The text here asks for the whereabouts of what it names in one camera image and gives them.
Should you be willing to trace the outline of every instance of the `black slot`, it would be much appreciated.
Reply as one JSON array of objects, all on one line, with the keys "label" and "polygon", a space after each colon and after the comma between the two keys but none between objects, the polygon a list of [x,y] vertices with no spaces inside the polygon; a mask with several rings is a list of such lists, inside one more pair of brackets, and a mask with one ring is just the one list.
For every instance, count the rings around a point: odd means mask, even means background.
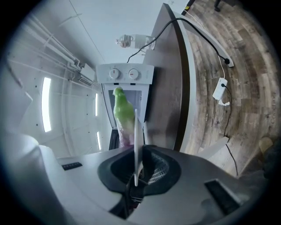
[{"label": "black slot", "polygon": [[70,163],[70,164],[62,165],[62,168],[65,171],[68,171],[68,170],[71,170],[71,169],[74,169],[77,167],[81,167],[81,166],[82,166],[82,164],[77,162],[77,163]]},{"label": "black slot", "polygon": [[238,203],[230,196],[223,186],[216,180],[205,183],[224,214],[228,215],[239,208]]}]

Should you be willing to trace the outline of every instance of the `wall outlet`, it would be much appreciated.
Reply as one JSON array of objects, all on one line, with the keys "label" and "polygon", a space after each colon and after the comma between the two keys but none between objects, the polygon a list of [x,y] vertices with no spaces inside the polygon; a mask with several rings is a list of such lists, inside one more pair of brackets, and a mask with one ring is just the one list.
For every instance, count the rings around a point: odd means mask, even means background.
[{"label": "wall outlet", "polygon": [[223,96],[225,87],[222,87],[221,85],[224,84],[225,86],[227,85],[227,80],[224,78],[220,78],[218,84],[216,85],[216,89],[213,93],[213,97],[216,100],[220,100],[221,97]]}]

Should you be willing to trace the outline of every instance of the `wire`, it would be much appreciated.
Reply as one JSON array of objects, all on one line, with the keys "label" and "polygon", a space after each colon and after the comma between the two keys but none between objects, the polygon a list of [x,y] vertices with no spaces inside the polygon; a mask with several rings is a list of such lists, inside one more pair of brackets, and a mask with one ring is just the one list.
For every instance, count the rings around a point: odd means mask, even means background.
[{"label": "wire", "polygon": [[186,19],[183,19],[183,18],[175,18],[175,19],[172,19],[172,20],[170,20],[164,27],[163,27],[163,29],[160,31],[160,33],[155,37],[155,39],[153,39],[151,42],[149,42],[149,43],[147,43],[146,45],[144,45],[143,47],[141,47],[140,49],[139,49],[139,51],[137,51],[135,54],[132,54],[129,58],[128,58],[128,61],[127,61],[127,63],[130,61],[130,58],[132,58],[133,56],[135,56],[136,54],[138,54],[143,48],[145,48],[145,47],[147,47],[148,45],[150,45],[150,44],[152,44],[153,42],[155,42],[159,37],[160,37],[160,35],[164,32],[164,30],[167,28],[167,26],[170,24],[170,23],[172,23],[172,22],[175,22],[176,20],[182,20],[182,21],[185,21],[186,23],[188,23],[198,34],[200,34],[200,36],[201,37],[203,37],[212,47],[213,47],[213,49],[216,51],[216,53],[217,53],[217,55],[219,56],[219,57],[221,57],[223,60],[224,60],[224,62],[226,63],[226,64],[229,64],[229,59],[227,59],[227,58],[224,58],[223,56],[221,56],[220,54],[219,54],[219,52],[218,52],[218,50],[216,49],[216,47],[193,25],[193,24],[191,24],[188,20],[186,20]]},{"label": "wire", "polygon": [[[230,92],[230,90],[228,89],[228,87],[225,86],[224,84],[222,84],[222,86],[227,89],[227,91],[229,92],[229,95],[230,95],[230,105],[229,105],[229,106],[230,106],[230,113],[229,113],[229,117],[228,117],[228,120],[227,120],[227,125],[225,126],[224,133],[223,133],[223,136],[225,137],[225,133],[226,133],[226,131],[227,131],[227,126],[228,126],[228,124],[229,124],[229,120],[230,120],[230,117],[231,117],[232,96],[231,96],[231,92]],[[234,157],[233,157],[233,155],[232,155],[232,153],[231,153],[231,151],[230,151],[230,149],[229,149],[228,146],[227,146],[227,149],[228,149],[228,152],[229,152],[230,156],[232,157],[232,159],[233,159],[233,161],[234,161],[234,165],[235,165],[235,169],[236,169],[236,175],[238,176],[238,169],[237,169],[236,161],[235,161],[235,159],[234,159]]]},{"label": "wire", "polygon": [[201,25],[198,21],[197,21],[197,19],[195,19],[195,17],[193,16],[193,15],[191,15],[191,14],[189,14],[186,10],[184,10],[188,15],[190,15],[203,29],[205,29],[204,27],[203,27],[203,25]]},{"label": "wire", "polygon": [[[219,57],[219,56],[218,56]],[[220,60],[220,57],[219,57],[219,60]],[[223,69],[223,65],[221,64],[221,60],[220,60],[220,66],[221,68]],[[224,70],[223,70],[223,78],[225,79],[225,73],[224,73]]]}]

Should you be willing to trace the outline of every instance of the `white machine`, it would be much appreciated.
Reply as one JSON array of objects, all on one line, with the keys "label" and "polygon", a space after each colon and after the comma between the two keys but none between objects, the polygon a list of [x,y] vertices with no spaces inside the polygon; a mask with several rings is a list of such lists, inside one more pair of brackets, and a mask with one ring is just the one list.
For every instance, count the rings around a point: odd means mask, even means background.
[{"label": "white machine", "polygon": [[134,109],[137,109],[137,117],[141,127],[143,127],[154,66],[137,63],[112,63],[98,65],[96,70],[97,81],[102,86],[106,110],[113,129],[112,137],[118,133],[117,124],[113,116],[115,104],[113,91],[116,87],[123,89],[127,100],[133,104]]}]

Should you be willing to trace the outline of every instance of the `white wall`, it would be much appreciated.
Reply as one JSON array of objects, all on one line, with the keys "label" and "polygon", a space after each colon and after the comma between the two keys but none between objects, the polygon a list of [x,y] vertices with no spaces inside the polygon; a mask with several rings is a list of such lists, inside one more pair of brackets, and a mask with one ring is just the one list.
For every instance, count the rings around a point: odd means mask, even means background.
[{"label": "white wall", "polygon": [[[57,38],[90,65],[127,62],[134,49],[121,48],[115,40],[123,34],[151,35],[163,3],[181,13],[188,0],[53,0],[48,1],[36,14],[48,26],[59,25],[72,18],[59,29],[52,30]],[[130,62],[142,63],[136,55]]]},{"label": "white wall", "polygon": [[[60,62],[46,60],[42,51]],[[111,127],[97,86],[86,87],[62,79],[71,71],[67,62],[35,38],[19,28],[18,36],[7,54],[8,63],[20,78],[24,90],[33,98],[20,125],[20,131],[34,137],[40,144],[53,149],[56,157],[78,156],[99,152],[97,131],[100,132],[102,151],[108,150]],[[45,133],[41,98],[44,77],[51,78],[49,113],[52,130]],[[95,94],[98,93],[98,116],[95,116]]]}]

